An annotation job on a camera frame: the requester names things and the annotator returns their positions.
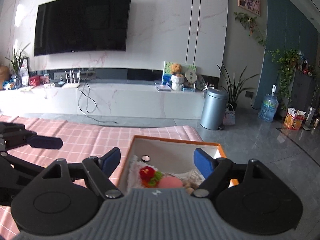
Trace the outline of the white cotton cloth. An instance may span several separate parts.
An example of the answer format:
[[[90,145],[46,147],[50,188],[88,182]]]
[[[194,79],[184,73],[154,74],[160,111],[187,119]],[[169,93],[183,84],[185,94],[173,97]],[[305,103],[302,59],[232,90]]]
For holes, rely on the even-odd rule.
[[[197,169],[185,173],[168,173],[168,175],[180,179],[185,187],[192,187],[193,189],[196,189],[204,182],[204,176]]]

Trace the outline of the pink egg-shaped sponge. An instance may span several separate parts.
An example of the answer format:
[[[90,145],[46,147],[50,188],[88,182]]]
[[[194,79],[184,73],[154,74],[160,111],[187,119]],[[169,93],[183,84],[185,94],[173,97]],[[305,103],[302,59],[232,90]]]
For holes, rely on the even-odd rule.
[[[159,181],[157,186],[160,189],[172,189],[172,188],[183,187],[183,182],[176,177],[163,177]]]

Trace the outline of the red orange crochet flower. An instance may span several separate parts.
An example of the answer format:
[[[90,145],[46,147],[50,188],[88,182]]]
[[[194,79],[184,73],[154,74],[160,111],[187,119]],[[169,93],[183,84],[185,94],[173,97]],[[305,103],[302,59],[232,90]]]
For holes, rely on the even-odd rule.
[[[140,169],[139,176],[144,187],[155,188],[162,179],[163,173],[150,166],[145,166]]]

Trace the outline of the brown braided plush scarf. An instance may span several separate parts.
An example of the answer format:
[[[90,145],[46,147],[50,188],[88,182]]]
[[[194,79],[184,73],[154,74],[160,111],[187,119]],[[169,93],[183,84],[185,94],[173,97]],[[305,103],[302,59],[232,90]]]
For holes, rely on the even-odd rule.
[[[184,181],[183,187],[185,188],[185,191],[191,195],[199,186],[193,182]]]

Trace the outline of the white marble TV console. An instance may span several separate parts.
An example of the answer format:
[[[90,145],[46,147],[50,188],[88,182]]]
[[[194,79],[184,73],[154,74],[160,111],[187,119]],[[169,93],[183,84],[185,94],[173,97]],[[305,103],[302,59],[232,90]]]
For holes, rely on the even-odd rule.
[[[199,119],[202,92],[164,92],[154,83],[82,83],[78,88],[37,86],[1,91],[1,112],[82,114],[107,117]]]

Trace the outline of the blue water bottle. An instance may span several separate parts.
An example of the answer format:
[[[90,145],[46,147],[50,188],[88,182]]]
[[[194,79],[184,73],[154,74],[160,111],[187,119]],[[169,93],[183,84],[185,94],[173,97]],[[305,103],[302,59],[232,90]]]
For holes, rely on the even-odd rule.
[[[273,85],[271,93],[267,94],[260,107],[258,117],[266,122],[272,122],[277,111],[279,102],[276,96],[277,85]]]

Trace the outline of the floor plant with long leaves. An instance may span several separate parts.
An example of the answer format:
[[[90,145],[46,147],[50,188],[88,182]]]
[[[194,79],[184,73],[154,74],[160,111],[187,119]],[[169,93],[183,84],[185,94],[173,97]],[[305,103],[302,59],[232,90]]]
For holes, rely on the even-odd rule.
[[[219,66],[218,64],[216,66],[220,70],[222,79],[225,82],[223,85],[218,85],[218,88],[221,88],[228,95],[227,110],[231,110],[232,107],[234,110],[236,110],[237,101],[240,94],[254,89],[254,87],[246,87],[246,82],[257,77],[259,74],[254,74],[250,77],[244,77],[244,73],[247,69],[247,66],[245,66],[240,76],[236,79],[235,73],[233,73],[233,75],[230,75],[223,63],[221,66]]]

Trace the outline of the orange snack box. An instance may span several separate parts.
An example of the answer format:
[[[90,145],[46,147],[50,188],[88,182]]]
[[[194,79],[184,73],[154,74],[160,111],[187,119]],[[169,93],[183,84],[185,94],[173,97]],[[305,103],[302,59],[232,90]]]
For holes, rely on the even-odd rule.
[[[290,107],[287,110],[284,126],[295,131],[299,130],[305,119],[305,114],[306,112],[302,110],[296,110],[295,108]]]

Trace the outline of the white knitted pot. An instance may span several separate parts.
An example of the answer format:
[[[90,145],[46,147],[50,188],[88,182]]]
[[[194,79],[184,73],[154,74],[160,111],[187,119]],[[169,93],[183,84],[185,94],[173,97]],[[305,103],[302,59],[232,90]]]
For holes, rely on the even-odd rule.
[[[171,88],[174,91],[181,91],[184,84],[184,75],[176,74],[171,76]]]

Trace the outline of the white round hand fan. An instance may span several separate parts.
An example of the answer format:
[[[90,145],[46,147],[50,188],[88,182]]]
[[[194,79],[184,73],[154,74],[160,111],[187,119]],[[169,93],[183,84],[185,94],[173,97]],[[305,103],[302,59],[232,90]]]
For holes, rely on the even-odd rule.
[[[191,84],[195,83],[196,80],[197,80],[197,75],[196,75],[195,70],[193,70],[193,69],[188,69],[188,70],[185,72],[185,78],[186,78],[186,80],[187,80],[189,83],[191,83]]]

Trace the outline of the brown teddy bear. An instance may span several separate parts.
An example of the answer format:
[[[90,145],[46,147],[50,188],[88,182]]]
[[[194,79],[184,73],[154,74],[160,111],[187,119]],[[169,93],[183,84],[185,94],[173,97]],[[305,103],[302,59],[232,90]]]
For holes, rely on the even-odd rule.
[[[171,75],[181,74],[181,72],[182,72],[182,66],[179,63],[173,63],[170,66],[170,74]]]

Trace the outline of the dark grey cabinet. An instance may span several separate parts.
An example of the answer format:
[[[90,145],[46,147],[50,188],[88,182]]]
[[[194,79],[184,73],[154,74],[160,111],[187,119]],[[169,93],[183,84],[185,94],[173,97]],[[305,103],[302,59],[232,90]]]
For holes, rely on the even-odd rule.
[[[292,83],[290,106],[308,112],[312,104],[316,82],[312,77],[297,70]]]

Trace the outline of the ivy on cabinet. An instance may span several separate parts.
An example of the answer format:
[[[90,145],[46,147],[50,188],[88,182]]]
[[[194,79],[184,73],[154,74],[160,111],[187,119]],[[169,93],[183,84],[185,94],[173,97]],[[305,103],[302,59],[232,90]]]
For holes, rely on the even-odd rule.
[[[291,101],[289,86],[292,83],[295,74],[296,64],[300,59],[300,55],[296,49],[289,50],[271,50],[272,61],[279,66],[278,69],[278,99],[280,100],[281,110],[287,109],[288,103]]]

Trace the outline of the hanging ivy plant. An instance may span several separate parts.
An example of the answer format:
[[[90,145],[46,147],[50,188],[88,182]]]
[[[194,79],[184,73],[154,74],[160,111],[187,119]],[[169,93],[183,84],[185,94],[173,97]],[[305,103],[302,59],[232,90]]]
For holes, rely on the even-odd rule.
[[[243,12],[233,12],[233,14],[235,20],[238,21],[245,30],[248,30],[248,35],[266,49],[266,31],[259,27],[257,16],[249,16]]]

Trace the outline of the framed wall picture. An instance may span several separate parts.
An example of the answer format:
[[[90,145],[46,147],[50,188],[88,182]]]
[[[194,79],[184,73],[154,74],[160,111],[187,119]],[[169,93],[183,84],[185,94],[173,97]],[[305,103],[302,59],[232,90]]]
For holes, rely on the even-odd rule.
[[[260,0],[238,0],[238,6],[260,16]]]

